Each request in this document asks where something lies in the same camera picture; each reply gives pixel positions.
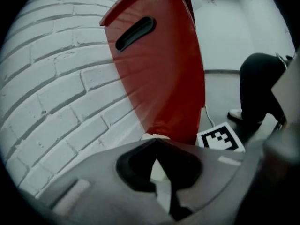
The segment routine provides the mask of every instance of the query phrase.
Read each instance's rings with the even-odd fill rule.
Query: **white sneaker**
[[[141,140],[147,140],[147,139],[152,139],[152,138],[161,138],[161,139],[170,139],[169,137],[167,136],[164,136],[164,135],[160,135],[160,134],[149,134],[149,133],[145,133]]]
[[[243,121],[241,109],[232,109],[228,112],[228,114],[235,119]]]

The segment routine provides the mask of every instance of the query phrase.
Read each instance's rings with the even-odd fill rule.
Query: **gray floor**
[[[227,121],[244,146],[253,141],[267,138],[273,131],[277,121],[270,114],[267,114],[258,129],[249,128],[227,118],[230,109],[240,108],[240,78],[238,74],[206,74],[205,90],[210,118],[215,122],[215,125]],[[211,124],[205,109],[202,109],[199,131],[208,128],[211,128]]]

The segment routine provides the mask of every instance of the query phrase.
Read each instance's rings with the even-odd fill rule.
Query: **red panel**
[[[118,52],[117,39],[144,16],[155,29]],[[100,25],[144,129],[195,144],[205,88],[190,0],[119,0]]]

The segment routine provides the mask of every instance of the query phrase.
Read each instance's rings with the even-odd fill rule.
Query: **black pants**
[[[256,123],[271,113],[278,121],[283,111],[271,88],[285,71],[275,56],[264,53],[250,55],[240,68],[240,103],[243,120]]]

